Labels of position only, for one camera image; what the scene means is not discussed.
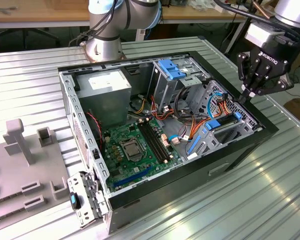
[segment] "green motherboard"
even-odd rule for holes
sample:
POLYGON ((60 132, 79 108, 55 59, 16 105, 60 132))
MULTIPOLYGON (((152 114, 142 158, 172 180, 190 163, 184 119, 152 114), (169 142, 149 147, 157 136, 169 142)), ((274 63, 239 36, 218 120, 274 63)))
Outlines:
POLYGON ((103 158, 110 172, 106 182, 111 192, 182 163, 172 146, 163 145, 163 130, 157 121, 151 119, 146 124, 147 132, 142 125, 133 123, 110 128, 102 133, 105 136, 103 158), (161 146, 154 147, 154 142, 161 146), (168 160, 162 161, 157 156, 168 156, 168 160))

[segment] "label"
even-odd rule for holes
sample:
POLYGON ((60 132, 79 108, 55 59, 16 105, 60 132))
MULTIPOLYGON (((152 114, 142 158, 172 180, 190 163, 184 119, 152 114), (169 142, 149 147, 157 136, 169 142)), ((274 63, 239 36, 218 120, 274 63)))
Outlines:
POLYGON ((188 158, 188 160, 191 160, 191 159, 194 159, 196 157, 198 157, 198 154, 196 152, 194 152, 191 155, 189 155, 187 158, 188 158))
POLYGON ((277 61, 277 60, 275 60, 273 57, 271 57, 271 56, 265 54, 263 51, 260 51, 260 53, 259 53, 258 55, 259 55, 259 56, 262 56, 262 57, 264 57, 264 58, 266 58, 266 59, 268 59, 270 62, 274 63, 275 65, 278 64, 278 61, 277 61))
POLYGON ((106 75, 91 77, 89 83, 93 90, 112 88, 118 81, 122 80, 122 78, 118 71, 111 71, 106 75))

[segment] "aluminum extrusion table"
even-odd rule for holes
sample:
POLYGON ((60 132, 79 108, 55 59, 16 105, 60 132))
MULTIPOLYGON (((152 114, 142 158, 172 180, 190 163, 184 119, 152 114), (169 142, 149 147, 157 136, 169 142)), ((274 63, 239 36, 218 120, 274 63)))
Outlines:
MULTIPOLYGON (((197 37, 127 42, 122 47, 128 58, 198 51, 240 88, 236 66, 197 37)), ((68 173, 84 169, 66 119, 57 67, 87 62, 79 47, 1 53, 0 142, 7 119, 21 118, 25 136, 49 126, 56 132, 68 173)), ((110 238, 300 239, 300 122, 269 97, 252 102, 280 129, 272 139, 239 167, 110 238)), ((101 240, 108 234, 101 220, 81 230, 70 201, 0 230, 0 240, 43 236, 101 240)))

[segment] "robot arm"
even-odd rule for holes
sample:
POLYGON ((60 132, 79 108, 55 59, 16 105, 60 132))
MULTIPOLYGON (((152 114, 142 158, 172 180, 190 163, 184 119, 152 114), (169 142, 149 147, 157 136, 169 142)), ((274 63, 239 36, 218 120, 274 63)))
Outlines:
POLYGON ((161 17, 159 0, 89 0, 90 29, 82 33, 92 62, 122 57, 120 32, 126 29, 153 28, 161 17))
POLYGON ((255 20, 245 35, 255 47, 237 55, 238 75, 243 81, 239 101, 244 103, 255 95, 293 88, 294 83, 287 73, 300 53, 300 0, 280 0, 275 17, 270 19, 233 8, 220 0, 214 1, 229 11, 255 20))

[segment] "workbench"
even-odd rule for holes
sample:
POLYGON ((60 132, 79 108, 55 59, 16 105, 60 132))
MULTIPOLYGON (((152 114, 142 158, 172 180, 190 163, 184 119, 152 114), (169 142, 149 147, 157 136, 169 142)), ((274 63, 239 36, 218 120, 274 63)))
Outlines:
MULTIPOLYGON (((13 28, 52 28, 89 26, 89 11, 85 10, 55 10, 50 0, 0 0, 0 8, 18 7, 11 15, 0 12, 0 29, 13 28)), ((214 9, 198 11, 191 6, 163 7, 163 20, 160 24, 204 24, 229 23, 234 15, 228 12, 220 13, 214 9)), ((245 18, 237 15, 235 23, 243 23, 245 18)), ((143 29, 138 29, 136 41, 142 41, 145 36, 143 29)))
MULTIPOLYGON (((237 67, 197 37, 125 42, 128 58, 198 51, 240 89, 237 67)), ((83 170, 66 118, 57 68, 87 63, 79 47, 0 53, 0 143, 8 119, 24 135, 55 130, 69 175, 83 170)), ((111 239, 300 239, 300 122, 270 97, 252 103, 279 132, 230 172, 131 223, 111 239)), ((102 220, 79 228, 70 201, 0 230, 4 239, 102 240, 102 220)))

